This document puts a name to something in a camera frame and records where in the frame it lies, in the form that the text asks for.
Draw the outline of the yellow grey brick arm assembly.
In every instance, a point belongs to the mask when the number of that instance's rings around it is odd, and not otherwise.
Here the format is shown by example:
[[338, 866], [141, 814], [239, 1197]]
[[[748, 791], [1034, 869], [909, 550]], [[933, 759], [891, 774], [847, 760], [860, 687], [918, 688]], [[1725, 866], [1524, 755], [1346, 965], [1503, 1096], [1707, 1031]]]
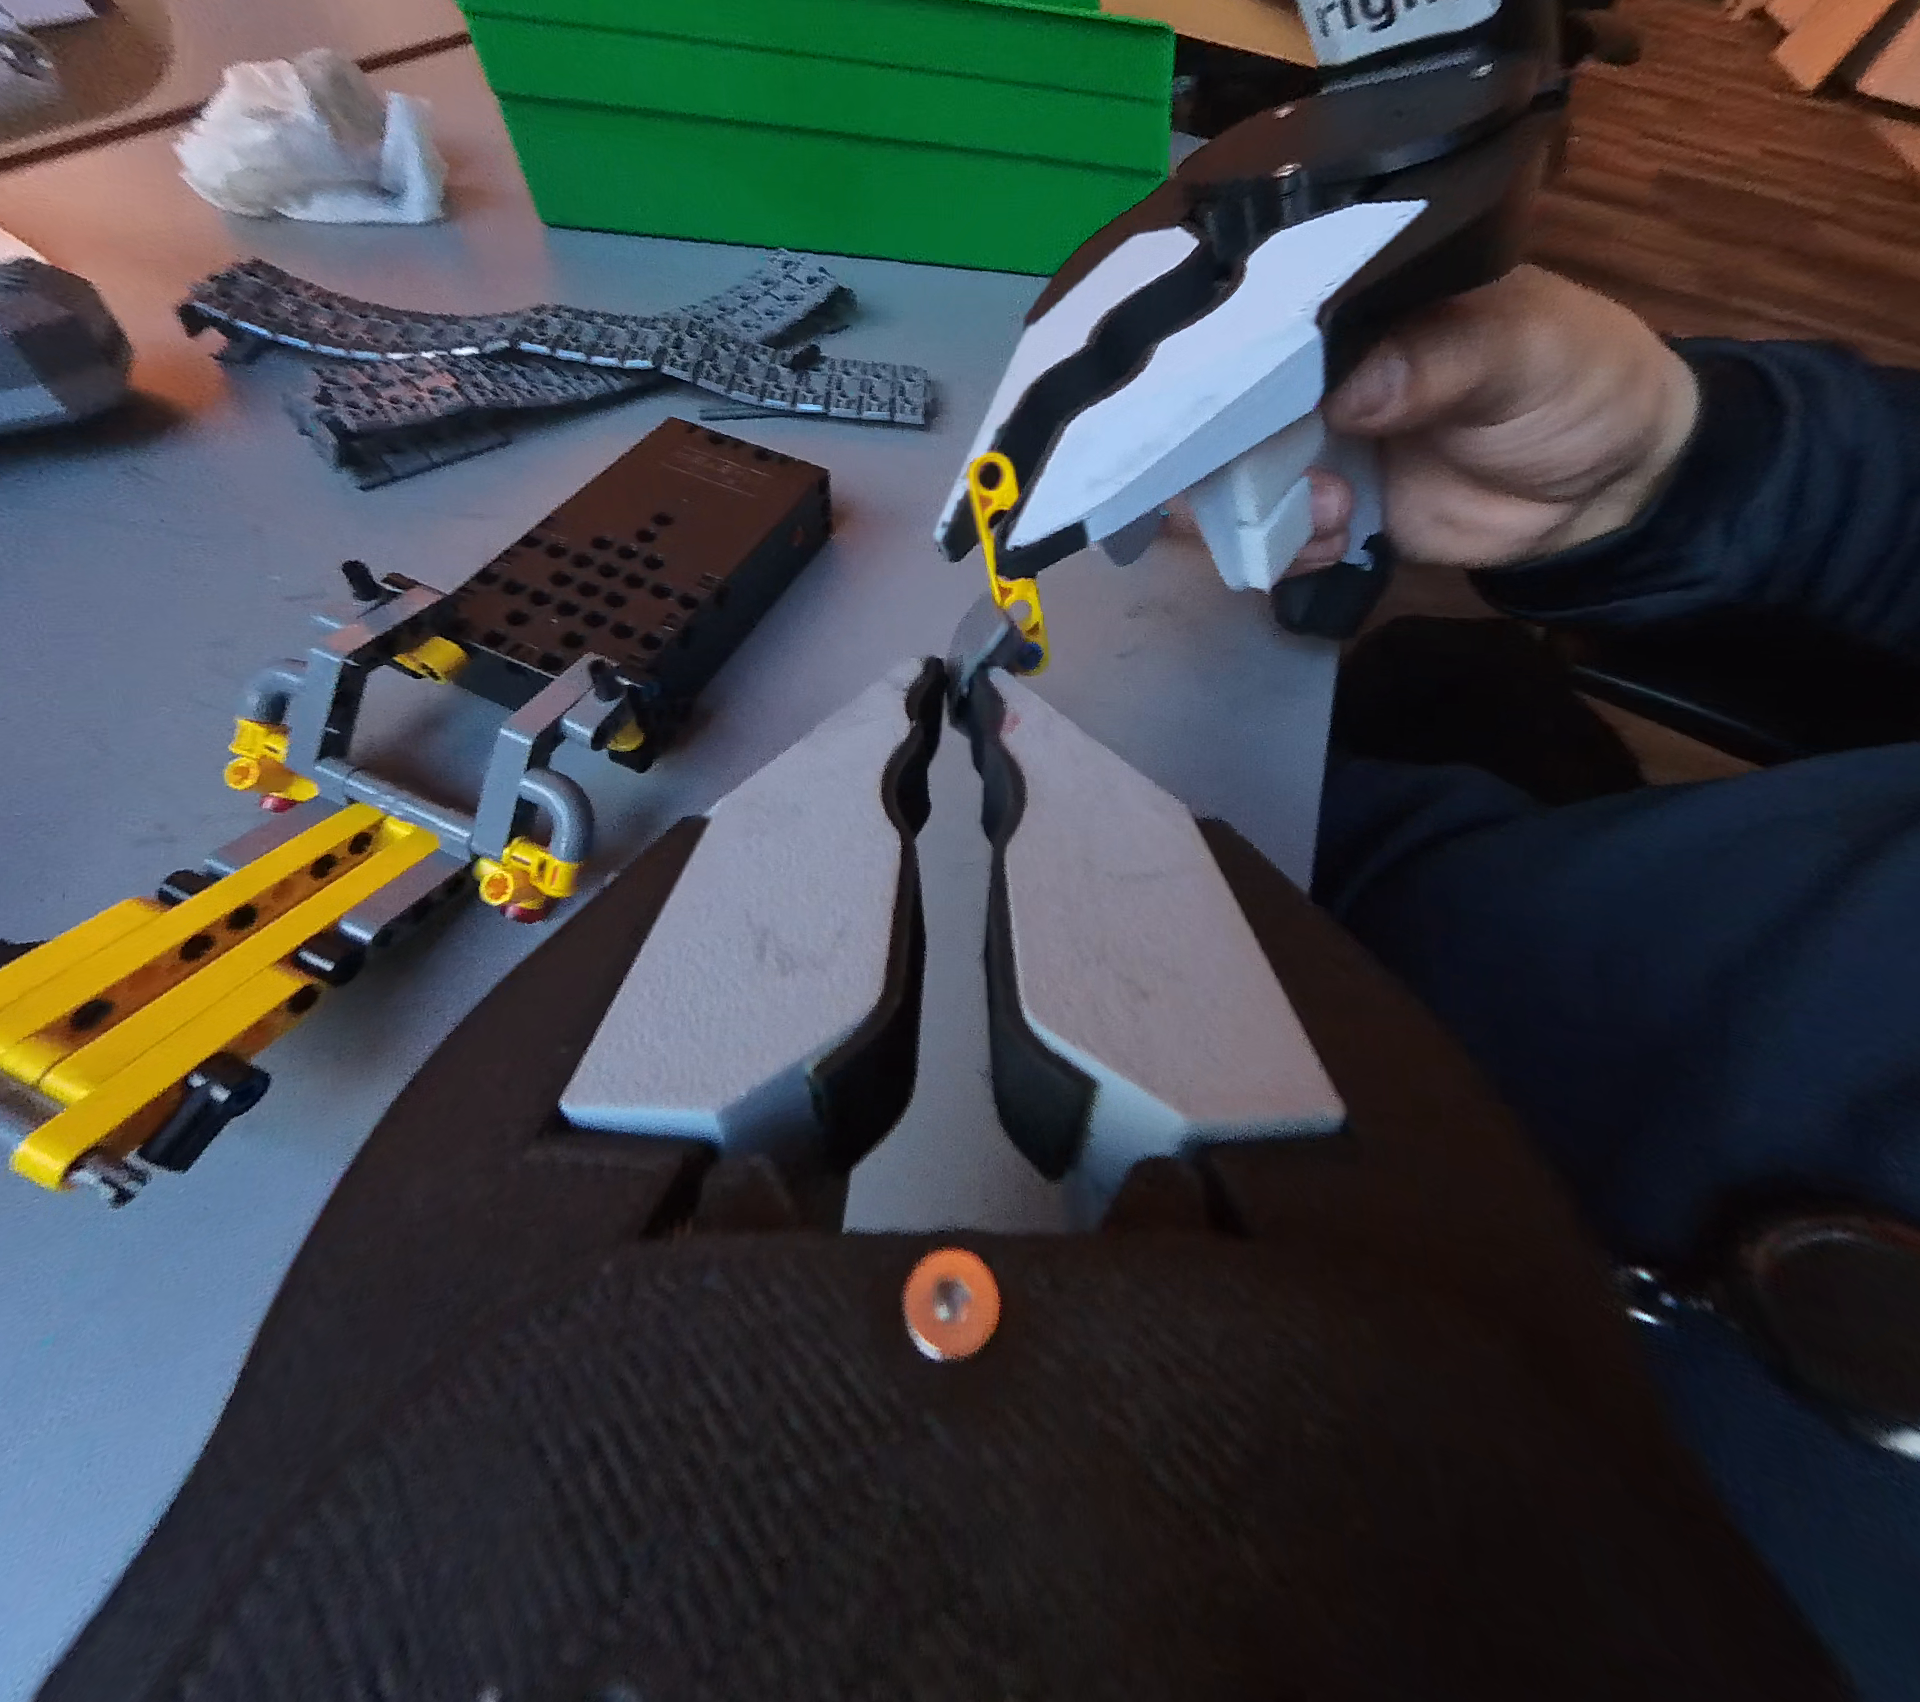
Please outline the yellow grey brick arm assembly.
[[657, 688], [574, 648], [508, 712], [470, 806], [352, 759], [371, 676], [453, 682], [476, 658], [444, 593], [347, 566], [352, 607], [250, 682], [223, 783], [266, 820], [153, 894], [3, 955], [3, 1165], [120, 1208], [184, 1173], [269, 1090], [262, 1055], [371, 959], [467, 896], [512, 923], [566, 902], [593, 848], [563, 745], [630, 757]]

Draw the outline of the yellow short thin beam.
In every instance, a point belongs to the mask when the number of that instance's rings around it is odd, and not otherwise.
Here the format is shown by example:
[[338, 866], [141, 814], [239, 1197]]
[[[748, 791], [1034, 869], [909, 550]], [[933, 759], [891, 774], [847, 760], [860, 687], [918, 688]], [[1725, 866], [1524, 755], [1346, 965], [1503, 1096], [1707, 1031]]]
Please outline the yellow short thin beam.
[[1021, 501], [1015, 470], [1006, 455], [986, 451], [971, 458], [965, 470], [965, 501], [971, 517], [974, 543], [986, 570], [988, 597], [1001, 609], [1021, 607], [1030, 616], [1030, 632], [1046, 645], [1044, 666], [1027, 674], [1027, 679], [1037, 676], [1050, 662], [1050, 639], [1040, 586], [1032, 578], [1015, 577], [1006, 568], [997, 541], [1004, 520], [1010, 518], [1013, 504]]

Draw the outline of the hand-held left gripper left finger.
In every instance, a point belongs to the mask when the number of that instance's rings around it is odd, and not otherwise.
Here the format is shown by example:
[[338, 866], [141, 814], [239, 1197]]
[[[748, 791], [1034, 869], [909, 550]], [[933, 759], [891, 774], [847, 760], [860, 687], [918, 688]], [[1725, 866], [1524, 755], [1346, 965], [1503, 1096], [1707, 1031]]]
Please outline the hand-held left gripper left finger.
[[560, 1096], [582, 1132], [846, 1177], [916, 1084], [948, 674], [896, 665], [701, 818]]

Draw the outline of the green plastic bin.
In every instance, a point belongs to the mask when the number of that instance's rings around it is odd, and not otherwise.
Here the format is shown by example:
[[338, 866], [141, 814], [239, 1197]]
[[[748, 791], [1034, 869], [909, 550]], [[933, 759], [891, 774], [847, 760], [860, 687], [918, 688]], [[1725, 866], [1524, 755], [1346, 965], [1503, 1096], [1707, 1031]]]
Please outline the green plastic bin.
[[1102, 0], [455, 0], [548, 227], [1050, 277], [1169, 170]]

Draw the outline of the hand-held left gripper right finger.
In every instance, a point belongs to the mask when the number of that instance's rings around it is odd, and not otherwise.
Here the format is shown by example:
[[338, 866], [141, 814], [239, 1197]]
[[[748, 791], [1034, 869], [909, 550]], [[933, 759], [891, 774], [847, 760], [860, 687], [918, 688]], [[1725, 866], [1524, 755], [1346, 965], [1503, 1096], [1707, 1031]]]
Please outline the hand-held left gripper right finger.
[[1321, 1139], [1346, 1105], [1190, 809], [1019, 679], [955, 725], [989, 846], [996, 1114], [1050, 1182]]

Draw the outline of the grey desk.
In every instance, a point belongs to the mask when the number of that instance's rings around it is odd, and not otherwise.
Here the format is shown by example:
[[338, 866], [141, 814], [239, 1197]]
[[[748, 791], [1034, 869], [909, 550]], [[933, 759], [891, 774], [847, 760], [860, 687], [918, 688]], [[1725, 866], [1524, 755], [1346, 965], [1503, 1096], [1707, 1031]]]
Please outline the grey desk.
[[[223, 783], [237, 698], [344, 598], [342, 565], [455, 586], [550, 507], [697, 400], [666, 390], [529, 429], [378, 490], [323, 464], [282, 412], [290, 367], [225, 373], [180, 296], [233, 258], [411, 311], [533, 302], [660, 312], [721, 293], [750, 248], [548, 228], [451, 0], [176, 0], [174, 97], [230, 63], [320, 44], [411, 50], [382, 85], [430, 107], [448, 165], [431, 227], [230, 221], [181, 180], [174, 129], [3, 170], [3, 233], [91, 282], [127, 333], [135, 400], [73, 435], [3, 442], [3, 937], [33, 943], [150, 894], [258, 820]], [[568, 750], [597, 818], [588, 885], [618, 874], [885, 668], [948, 650], [980, 591], [931, 529], [1042, 282], [829, 254], [855, 312], [827, 351], [918, 365], [920, 433], [740, 419], [825, 466], [833, 534], [632, 774]], [[3, 1177], [3, 1698], [32, 1698], [127, 1569], [216, 1427], [292, 1258], [338, 1178], [444, 1038], [545, 927], [465, 901], [376, 963], [266, 1059], [258, 1110], [123, 1211]]]

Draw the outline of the white crumpled tissue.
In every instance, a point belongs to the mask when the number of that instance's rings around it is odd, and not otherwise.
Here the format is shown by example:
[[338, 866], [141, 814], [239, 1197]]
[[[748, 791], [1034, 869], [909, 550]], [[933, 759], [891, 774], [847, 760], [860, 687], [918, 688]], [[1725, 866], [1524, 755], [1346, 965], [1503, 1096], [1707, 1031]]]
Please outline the white crumpled tissue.
[[428, 104], [344, 55], [237, 63], [174, 143], [209, 206], [252, 221], [422, 227], [444, 216]]

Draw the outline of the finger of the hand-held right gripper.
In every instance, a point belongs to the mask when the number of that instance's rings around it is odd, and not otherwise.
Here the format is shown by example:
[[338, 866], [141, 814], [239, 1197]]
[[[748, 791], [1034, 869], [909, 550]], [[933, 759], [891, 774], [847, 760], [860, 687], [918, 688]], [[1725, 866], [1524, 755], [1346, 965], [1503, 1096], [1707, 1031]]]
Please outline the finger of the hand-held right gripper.
[[1428, 211], [1358, 203], [1225, 265], [1187, 227], [1126, 237], [1019, 333], [996, 388], [1017, 504], [997, 568], [1030, 580], [1185, 497], [1225, 580], [1277, 580], [1312, 537], [1323, 307]]
[[1157, 227], [1027, 317], [964, 458], [1013, 466], [1004, 563], [1061, 563], [1243, 455], [1243, 290], [1243, 254]]

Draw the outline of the grey brick motor block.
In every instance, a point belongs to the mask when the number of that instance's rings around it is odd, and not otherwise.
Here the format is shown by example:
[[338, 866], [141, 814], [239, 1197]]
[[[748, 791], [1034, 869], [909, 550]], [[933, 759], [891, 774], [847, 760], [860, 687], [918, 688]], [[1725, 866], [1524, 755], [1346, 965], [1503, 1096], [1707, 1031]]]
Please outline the grey brick motor block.
[[81, 424], [132, 393], [132, 345], [99, 290], [33, 257], [2, 265], [2, 435]]

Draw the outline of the person's right hand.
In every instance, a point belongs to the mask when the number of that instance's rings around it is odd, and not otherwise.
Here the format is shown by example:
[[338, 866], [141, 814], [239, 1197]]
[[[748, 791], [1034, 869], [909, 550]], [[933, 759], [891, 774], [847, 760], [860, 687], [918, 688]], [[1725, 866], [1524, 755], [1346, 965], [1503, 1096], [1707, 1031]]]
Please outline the person's right hand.
[[1320, 404], [1332, 442], [1371, 448], [1395, 553], [1468, 572], [1628, 529], [1700, 411], [1646, 323], [1533, 266], [1401, 323]]

